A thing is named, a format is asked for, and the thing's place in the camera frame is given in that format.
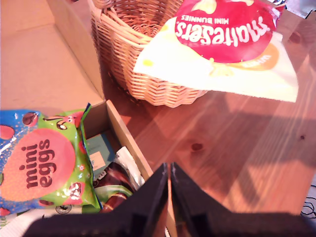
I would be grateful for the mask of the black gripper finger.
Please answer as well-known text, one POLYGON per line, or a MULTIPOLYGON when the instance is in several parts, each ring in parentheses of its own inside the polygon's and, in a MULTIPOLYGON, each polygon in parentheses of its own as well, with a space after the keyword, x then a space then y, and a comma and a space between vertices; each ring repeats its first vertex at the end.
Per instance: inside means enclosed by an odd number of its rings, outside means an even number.
POLYGON ((176 222, 185 226, 190 236, 220 236, 218 223, 229 210, 203 191, 175 162, 171 164, 171 192, 176 222))
POLYGON ((113 236, 165 236, 167 181, 168 167, 163 163, 138 191, 115 209, 113 236))

